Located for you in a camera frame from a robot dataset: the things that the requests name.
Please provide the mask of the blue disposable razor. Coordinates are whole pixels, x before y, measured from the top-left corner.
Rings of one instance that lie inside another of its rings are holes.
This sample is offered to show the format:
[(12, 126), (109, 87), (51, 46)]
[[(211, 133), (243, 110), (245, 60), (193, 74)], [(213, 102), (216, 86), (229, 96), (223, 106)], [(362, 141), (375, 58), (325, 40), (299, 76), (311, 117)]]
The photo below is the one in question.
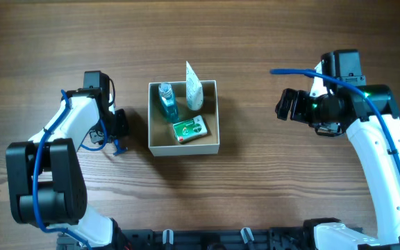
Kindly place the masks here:
[(119, 156), (128, 151), (128, 147), (124, 144), (124, 139), (115, 139), (113, 144), (115, 145), (114, 156)]

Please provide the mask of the blue mouthwash bottle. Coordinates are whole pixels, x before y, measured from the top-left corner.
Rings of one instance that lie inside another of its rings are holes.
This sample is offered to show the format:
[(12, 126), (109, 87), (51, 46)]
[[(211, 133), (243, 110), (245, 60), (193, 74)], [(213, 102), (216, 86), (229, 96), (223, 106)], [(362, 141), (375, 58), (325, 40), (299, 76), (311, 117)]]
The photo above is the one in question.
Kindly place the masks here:
[(169, 83), (161, 83), (158, 86), (158, 94), (167, 121), (173, 124), (179, 122), (176, 96), (174, 90), (172, 89), (172, 85)]

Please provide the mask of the green soap box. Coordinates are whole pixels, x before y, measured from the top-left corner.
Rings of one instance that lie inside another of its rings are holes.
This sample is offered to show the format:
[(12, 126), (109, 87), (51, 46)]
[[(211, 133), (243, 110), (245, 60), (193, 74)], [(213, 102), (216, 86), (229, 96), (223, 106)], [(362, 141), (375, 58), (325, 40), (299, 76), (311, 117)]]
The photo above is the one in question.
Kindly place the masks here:
[(181, 144), (203, 137), (208, 133), (201, 115), (175, 123), (172, 127), (176, 141)]

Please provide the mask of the white toothpaste tube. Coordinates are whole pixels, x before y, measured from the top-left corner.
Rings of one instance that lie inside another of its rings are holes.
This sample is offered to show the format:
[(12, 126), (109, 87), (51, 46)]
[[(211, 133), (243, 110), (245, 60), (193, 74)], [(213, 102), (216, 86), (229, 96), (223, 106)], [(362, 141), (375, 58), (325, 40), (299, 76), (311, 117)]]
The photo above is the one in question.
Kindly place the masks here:
[(186, 62), (186, 99), (190, 110), (197, 111), (203, 106), (203, 86), (193, 68)]

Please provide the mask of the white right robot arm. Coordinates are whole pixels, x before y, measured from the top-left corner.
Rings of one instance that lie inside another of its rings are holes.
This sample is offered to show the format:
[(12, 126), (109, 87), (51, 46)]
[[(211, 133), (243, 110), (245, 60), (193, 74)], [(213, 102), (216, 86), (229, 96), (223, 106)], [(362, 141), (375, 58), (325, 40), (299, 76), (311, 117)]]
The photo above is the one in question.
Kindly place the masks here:
[(276, 106), (279, 119), (306, 123), (319, 135), (346, 134), (372, 196), (377, 236), (335, 218), (303, 224), (308, 249), (400, 249), (400, 118), (386, 85), (339, 87), (313, 95), (287, 88)]

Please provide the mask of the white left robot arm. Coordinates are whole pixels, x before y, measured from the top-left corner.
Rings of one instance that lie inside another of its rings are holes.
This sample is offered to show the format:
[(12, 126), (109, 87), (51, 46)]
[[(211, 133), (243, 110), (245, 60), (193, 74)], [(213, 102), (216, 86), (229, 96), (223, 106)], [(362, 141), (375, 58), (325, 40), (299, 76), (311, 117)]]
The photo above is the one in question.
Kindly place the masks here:
[(63, 92), (58, 112), (37, 134), (6, 149), (10, 210), (18, 224), (62, 233), (85, 249), (130, 249), (118, 223), (88, 204), (77, 151), (96, 133), (118, 143), (124, 114), (111, 94)]

